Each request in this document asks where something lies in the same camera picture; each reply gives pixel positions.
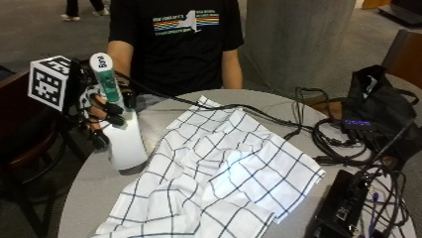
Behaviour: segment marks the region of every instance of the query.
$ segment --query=shoe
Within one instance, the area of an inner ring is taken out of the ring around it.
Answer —
[[[68,14],[63,14],[61,17],[63,17],[65,22],[77,22],[77,21],[80,21],[80,17],[71,17],[71,16],[68,16]]]
[[[109,12],[108,12],[107,8],[104,7],[104,9],[101,11],[92,12],[92,15],[96,17],[108,16]]]

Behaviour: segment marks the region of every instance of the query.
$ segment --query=black t-shirt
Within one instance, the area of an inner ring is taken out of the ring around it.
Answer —
[[[108,40],[133,46],[131,76],[151,89],[221,88],[223,51],[242,45],[237,0],[113,0]]]

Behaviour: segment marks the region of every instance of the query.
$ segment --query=black bag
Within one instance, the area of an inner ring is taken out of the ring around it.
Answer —
[[[413,108],[418,101],[413,92],[392,86],[382,66],[369,66],[353,73],[342,119],[369,121],[381,135],[374,138],[381,147],[412,122],[404,137],[386,151],[386,156],[400,160],[396,168],[400,170],[408,159],[422,150],[422,128],[414,123],[417,113]]]

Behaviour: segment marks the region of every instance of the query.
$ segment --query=gray pillar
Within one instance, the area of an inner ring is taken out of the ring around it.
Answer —
[[[356,0],[248,0],[245,54],[274,93],[326,89]]]

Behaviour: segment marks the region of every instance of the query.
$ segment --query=black chair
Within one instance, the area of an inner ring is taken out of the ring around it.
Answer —
[[[69,129],[68,115],[60,113],[28,94],[29,71],[14,74],[0,81],[0,179],[7,194],[12,194],[37,237],[47,237],[48,227],[36,214],[25,193],[25,186],[57,164],[67,146],[84,162],[87,155],[79,149]],[[57,138],[61,145],[52,157],[49,149]],[[29,176],[20,170],[32,168]]]

